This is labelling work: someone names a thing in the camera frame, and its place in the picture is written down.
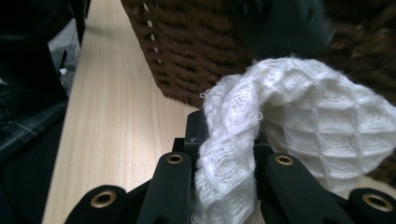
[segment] waffle texture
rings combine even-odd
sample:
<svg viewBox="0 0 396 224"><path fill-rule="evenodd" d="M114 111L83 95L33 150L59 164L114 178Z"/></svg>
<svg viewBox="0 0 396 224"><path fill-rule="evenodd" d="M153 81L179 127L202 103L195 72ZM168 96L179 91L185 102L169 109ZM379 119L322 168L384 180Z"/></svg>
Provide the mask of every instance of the waffle texture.
<svg viewBox="0 0 396 224"><path fill-rule="evenodd" d="M193 223L242 223L256 204L253 144L302 161L328 190L351 187L396 146L396 108L315 60L264 60L205 94Z"/></svg>

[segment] wicker basket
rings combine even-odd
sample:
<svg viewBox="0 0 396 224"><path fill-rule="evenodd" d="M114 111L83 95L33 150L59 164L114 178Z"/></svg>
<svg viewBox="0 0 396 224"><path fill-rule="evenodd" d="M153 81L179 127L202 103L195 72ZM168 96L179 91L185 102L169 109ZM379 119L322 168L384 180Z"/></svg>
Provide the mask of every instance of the wicker basket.
<svg viewBox="0 0 396 224"><path fill-rule="evenodd" d="M163 95L201 107L200 93L244 73L252 54L228 0L121 0ZM325 0L331 47L312 55L396 105L394 0ZM396 188L396 151L371 176Z"/></svg>
<svg viewBox="0 0 396 224"><path fill-rule="evenodd" d="M201 92L251 64L227 0L121 2L167 97L201 107Z"/></svg>

